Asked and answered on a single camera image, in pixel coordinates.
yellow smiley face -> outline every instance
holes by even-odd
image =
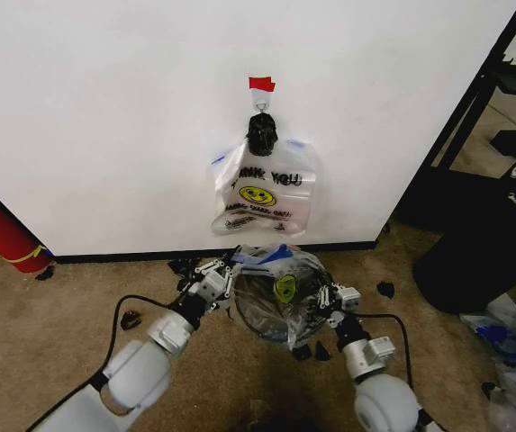
[[[255,186],[246,186],[240,189],[241,197],[252,204],[269,207],[276,203],[276,198],[266,189]]]

plastic bag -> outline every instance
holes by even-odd
[[[490,405],[494,430],[516,431],[516,304],[503,294],[488,304],[485,315],[460,315],[460,319],[496,352],[503,400],[492,399]]]
[[[320,261],[297,247],[242,247],[236,265],[233,300],[248,328],[261,338],[303,344],[325,322],[317,315],[318,291],[331,284]]]
[[[516,432],[516,407],[505,391],[490,393],[489,420],[491,432]]]
[[[311,146],[278,141],[269,156],[243,144],[212,162],[217,234],[262,228],[296,235],[305,232],[315,184]]]

red tube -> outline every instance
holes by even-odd
[[[1,208],[0,255],[24,273],[40,271],[51,262],[39,242]]]

black trash can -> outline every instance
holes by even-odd
[[[413,267],[440,311],[479,311],[516,284],[516,163]]]

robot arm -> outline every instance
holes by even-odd
[[[171,310],[149,328],[149,341],[133,340],[125,346],[103,371],[97,372],[86,385],[73,391],[67,399],[42,421],[28,430],[36,432],[113,432],[124,431],[140,414],[154,404],[167,390],[171,376],[169,356],[178,356],[200,318],[215,308],[215,301],[228,294],[231,272],[218,273],[222,262],[198,267],[201,282],[186,287],[185,295]],[[109,393],[109,406],[102,392]]]
[[[328,323],[338,336],[338,350],[346,357],[349,376],[356,386],[354,411],[362,427],[368,432],[441,432],[410,385],[384,373],[395,347],[389,337],[372,339],[362,328],[354,313],[359,292],[336,283],[332,289],[322,289],[321,313],[330,308],[325,314],[330,314]]]

